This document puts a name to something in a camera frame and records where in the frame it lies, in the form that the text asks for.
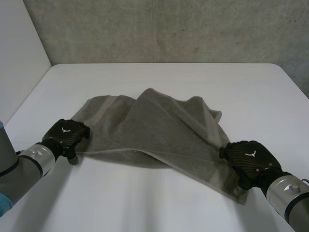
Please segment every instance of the white logo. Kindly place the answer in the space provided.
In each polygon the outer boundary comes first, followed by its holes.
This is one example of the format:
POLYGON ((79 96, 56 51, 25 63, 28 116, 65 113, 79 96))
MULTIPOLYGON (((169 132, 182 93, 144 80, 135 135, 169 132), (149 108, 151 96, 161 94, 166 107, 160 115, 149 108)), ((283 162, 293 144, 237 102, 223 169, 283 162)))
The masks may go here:
POLYGON ((62 131, 64 133, 64 132, 70 132, 71 130, 65 130, 65 129, 62 128, 62 131))
POLYGON ((246 156, 252 156, 252 157, 255 157, 255 153, 256 153, 256 151, 254 151, 252 154, 247 154, 247 153, 245 153, 245 155, 246 155, 246 156))

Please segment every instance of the gray towel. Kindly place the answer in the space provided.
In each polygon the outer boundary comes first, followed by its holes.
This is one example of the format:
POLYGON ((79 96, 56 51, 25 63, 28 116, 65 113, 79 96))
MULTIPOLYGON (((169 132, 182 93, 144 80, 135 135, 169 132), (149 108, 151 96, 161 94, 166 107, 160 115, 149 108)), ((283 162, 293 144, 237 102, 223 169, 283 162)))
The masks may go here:
POLYGON ((72 119, 91 128, 90 140, 76 147, 78 154, 98 160, 146 168, 168 166, 245 203, 236 196, 238 176, 218 150, 229 139, 218 122, 220 111, 201 97, 179 101, 153 89, 136 100, 127 96, 89 99, 72 119))

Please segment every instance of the white table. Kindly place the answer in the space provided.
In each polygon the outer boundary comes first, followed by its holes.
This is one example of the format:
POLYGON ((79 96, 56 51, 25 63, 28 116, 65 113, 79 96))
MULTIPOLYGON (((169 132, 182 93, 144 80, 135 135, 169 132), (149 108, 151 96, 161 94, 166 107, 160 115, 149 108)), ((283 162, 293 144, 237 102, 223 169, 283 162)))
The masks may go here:
MULTIPOLYGON (((52 67, 6 130, 16 150, 38 142, 91 97, 137 98, 152 87, 203 97, 231 141, 258 140, 285 171, 309 176, 309 100, 273 64, 66 64, 52 67)), ((0 219, 2 232, 292 232, 259 189, 239 205, 174 170, 84 158, 57 161, 0 219)))

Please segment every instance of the gray wall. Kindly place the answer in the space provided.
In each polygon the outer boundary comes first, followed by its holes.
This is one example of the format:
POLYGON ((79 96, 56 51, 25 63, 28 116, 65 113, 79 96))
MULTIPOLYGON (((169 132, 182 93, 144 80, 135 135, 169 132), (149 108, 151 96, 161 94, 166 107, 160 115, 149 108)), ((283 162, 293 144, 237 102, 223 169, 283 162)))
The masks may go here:
POLYGON ((53 65, 275 63, 309 96, 308 0, 24 2, 53 65))

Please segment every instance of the carbon fiber glove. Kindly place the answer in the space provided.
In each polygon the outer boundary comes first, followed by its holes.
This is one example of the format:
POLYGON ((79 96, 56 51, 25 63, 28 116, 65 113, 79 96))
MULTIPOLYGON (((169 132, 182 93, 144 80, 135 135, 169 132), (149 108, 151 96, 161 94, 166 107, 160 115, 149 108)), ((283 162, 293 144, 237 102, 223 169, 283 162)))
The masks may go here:
POLYGON ((220 148, 219 157, 232 164, 244 189, 259 187, 259 177, 266 169, 281 170, 276 158, 257 141, 228 143, 226 148, 220 148))
POLYGON ((61 155, 68 158, 72 165, 78 163, 75 153, 76 145, 83 139, 90 136, 90 128, 82 122, 74 120, 60 119, 51 129, 44 135, 42 143, 54 140, 61 148, 61 155))

